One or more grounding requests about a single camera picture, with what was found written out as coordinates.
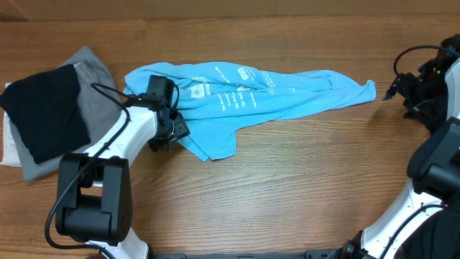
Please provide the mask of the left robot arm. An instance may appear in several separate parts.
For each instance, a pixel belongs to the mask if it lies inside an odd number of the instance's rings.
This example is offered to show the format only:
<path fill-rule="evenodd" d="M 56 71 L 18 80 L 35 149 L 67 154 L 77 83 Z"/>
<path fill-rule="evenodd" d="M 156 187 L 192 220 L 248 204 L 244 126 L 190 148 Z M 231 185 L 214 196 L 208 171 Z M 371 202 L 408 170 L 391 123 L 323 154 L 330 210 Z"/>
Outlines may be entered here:
<path fill-rule="evenodd" d="M 150 76 L 146 92 L 116 102 L 121 114 L 95 145 L 62 157 L 57 200 L 45 223 L 52 247 L 95 249 L 105 258 L 153 258 L 151 246 L 132 229 L 129 168 L 145 145 L 168 150 L 190 134 L 178 100 L 172 80 Z"/>

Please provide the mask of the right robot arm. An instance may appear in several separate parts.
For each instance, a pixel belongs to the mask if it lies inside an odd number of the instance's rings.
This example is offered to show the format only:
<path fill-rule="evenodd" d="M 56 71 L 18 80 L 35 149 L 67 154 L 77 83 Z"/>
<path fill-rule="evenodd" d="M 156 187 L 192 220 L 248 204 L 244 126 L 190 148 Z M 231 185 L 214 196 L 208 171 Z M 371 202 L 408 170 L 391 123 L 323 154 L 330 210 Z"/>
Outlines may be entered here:
<path fill-rule="evenodd" d="M 419 71 L 414 79 L 398 76 L 385 95 L 403 95 L 410 112 L 434 127 L 410 159 L 408 182 L 374 224 L 320 258 L 393 258 L 425 221 L 451 210 L 459 197 L 459 59 L 439 55 Z"/>

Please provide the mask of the light blue printed t-shirt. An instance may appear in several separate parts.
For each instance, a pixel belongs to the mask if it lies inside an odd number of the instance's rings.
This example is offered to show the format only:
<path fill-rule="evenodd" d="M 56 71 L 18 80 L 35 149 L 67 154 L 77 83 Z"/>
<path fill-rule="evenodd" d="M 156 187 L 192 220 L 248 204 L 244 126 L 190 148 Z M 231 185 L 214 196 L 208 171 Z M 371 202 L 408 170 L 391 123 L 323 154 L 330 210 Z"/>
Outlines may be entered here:
<path fill-rule="evenodd" d="M 361 86 L 335 71 L 285 74 L 225 62 L 145 65 L 125 76 L 125 93 L 144 93 L 151 76 L 165 76 L 178 86 L 172 99 L 190 130 L 179 142 L 202 161 L 235 155 L 241 128 L 376 98 L 373 81 Z"/>

